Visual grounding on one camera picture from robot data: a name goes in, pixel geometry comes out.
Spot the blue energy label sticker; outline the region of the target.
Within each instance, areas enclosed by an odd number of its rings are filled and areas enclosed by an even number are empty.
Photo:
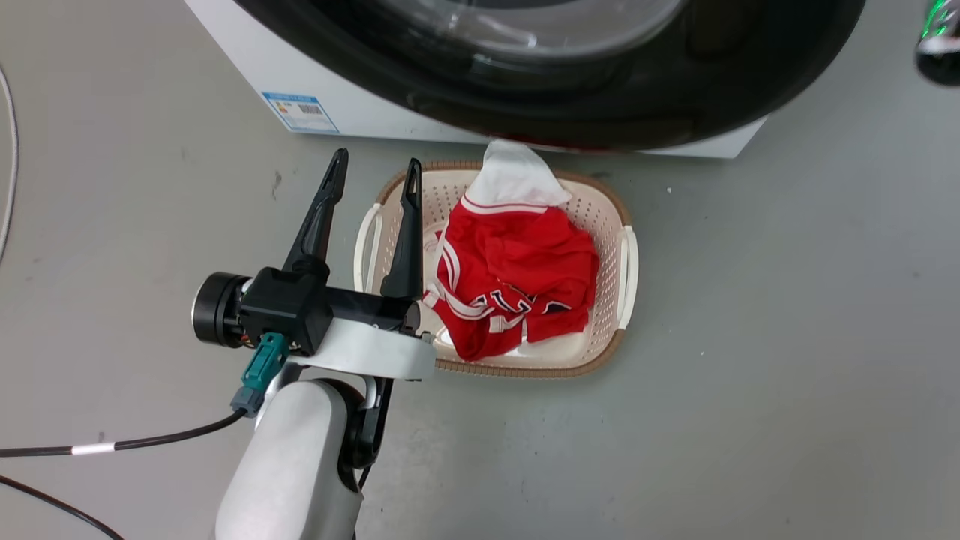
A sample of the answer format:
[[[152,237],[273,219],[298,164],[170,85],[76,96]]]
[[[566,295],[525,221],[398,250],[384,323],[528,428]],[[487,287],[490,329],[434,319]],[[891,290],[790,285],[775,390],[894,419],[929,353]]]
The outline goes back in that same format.
[[[339,134],[338,127],[315,96],[262,92],[265,102],[292,133]]]

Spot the cream laundry basket brown rim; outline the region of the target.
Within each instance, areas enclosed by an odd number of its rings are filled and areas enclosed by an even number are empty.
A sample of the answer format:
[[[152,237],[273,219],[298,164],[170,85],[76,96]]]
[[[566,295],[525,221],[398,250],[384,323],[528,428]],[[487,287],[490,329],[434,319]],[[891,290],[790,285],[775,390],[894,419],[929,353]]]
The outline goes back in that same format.
[[[420,332],[434,336],[436,369],[483,377],[569,379],[605,366],[620,348],[633,316],[639,281],[639,252],[632,220],[620,198],[586,175],[555,171],[571,198],[563,206],[570,221],[586,230],[600,257],[595,301],[579,334],[539,343],[522,342],[504,355],[473,362],[460,359],[438,316],[421,309]],[[352,264],[354,290],[380,293],[393,260],[406,171],[394,175],[367,211],[356,237]]]

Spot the white washing machine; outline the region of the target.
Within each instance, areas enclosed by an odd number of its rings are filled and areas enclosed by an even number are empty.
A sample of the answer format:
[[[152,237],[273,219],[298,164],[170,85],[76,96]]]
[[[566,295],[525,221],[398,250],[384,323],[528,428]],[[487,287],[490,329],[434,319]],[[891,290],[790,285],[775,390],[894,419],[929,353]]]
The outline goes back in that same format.
[[[235,0],[285,44],[411,112],[484,136],[639,151],[775,112],[866,0]]]

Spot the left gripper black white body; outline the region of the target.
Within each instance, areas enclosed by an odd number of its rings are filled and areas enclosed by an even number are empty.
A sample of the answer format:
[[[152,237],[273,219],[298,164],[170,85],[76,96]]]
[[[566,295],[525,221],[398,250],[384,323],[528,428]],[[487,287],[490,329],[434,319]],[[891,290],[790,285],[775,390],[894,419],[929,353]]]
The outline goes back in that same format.
[[[298,365],[393,380],[434,373],[434,346],[415,334],[414,301],[330,287],[326,278],[269,267],[255,277],[210,274],[191,308],[196,338],[239,348],[279,334]]]

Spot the red sports jersey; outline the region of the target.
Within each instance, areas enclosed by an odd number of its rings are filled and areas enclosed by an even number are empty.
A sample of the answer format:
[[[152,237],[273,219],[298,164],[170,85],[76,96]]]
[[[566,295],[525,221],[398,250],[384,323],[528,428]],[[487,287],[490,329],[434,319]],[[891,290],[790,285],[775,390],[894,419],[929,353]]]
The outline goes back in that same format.
[[[464,197],[435,240],[423,301],[464,362],[587,327],[600,259],[562,209]]]

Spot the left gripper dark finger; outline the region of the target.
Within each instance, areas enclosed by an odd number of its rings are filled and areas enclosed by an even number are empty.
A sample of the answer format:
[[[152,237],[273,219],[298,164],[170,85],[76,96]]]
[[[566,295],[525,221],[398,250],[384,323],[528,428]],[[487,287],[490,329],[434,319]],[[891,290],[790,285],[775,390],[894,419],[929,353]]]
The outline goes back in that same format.
[[[423,205],[422,164],[409,161],[399,195],[402,215],[390,272],[383,278],[380,293],[391,299],[417,301],[423,293]]]
[[[335,208],[345,191],[349,156],[346,148],[333,154],[286,257],[284,272],[316,273],[326,266]]]

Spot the white cloth garment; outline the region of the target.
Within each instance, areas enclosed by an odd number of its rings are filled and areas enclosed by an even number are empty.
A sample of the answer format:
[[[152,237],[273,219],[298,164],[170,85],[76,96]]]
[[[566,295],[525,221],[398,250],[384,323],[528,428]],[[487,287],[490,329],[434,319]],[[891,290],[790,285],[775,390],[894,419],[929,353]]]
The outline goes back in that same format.
[[[477,215],[543,213],[563,206],[572,195],[532,149],[497,139],[484,151],[482,167],[460,205]]]

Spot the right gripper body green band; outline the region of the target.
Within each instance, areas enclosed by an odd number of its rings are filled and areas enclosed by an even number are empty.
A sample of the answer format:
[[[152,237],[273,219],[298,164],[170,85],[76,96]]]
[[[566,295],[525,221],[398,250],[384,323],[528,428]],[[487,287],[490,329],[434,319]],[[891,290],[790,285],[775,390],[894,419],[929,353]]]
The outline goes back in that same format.
[[[914,50],[916,71],[944,88],[960,88],[960,0],[925,0]]]

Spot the white washing machine body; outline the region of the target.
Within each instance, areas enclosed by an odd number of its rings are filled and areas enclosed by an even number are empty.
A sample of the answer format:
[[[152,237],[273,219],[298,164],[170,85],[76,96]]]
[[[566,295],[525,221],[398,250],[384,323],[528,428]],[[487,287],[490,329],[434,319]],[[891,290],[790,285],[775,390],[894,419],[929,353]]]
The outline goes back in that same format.
[[[653,100],[630,74],[683,0],[185,1],[264,102],[315,96],[325,136],[735,158],[766,121],[633,116]]]

